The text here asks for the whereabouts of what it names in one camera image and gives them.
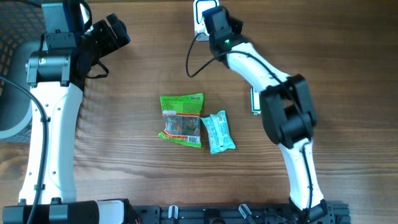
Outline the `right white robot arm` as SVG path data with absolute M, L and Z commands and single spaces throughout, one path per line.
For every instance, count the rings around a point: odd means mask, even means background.
M 317 116 L 306 79 L 272 66 L 242 35 L 243 22 L 231 17 L 225 7 L 207 9 L 202 15 L 214 58 L 260 94 L 263 127 L 283 155 L 294 212 L 302 223 L 318 221 L 328 209 L 313 161 Z

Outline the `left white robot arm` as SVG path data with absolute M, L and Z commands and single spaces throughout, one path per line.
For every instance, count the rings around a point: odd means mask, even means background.
M 78 112 L 90 70 L 130 42 L 115 14 L 94 22 L 86 1 L 47 1 L 45 32 L 25 63 L 32 102 L 27 173 L 4 223 L 139 223 L 128 200 L 76 199 L 73 158 Z

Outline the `green small box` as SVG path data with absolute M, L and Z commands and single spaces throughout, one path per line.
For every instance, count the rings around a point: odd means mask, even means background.
M 261 114 L 261 94 L 251 87 L 251 112 L 253 115 L 257 116 Z

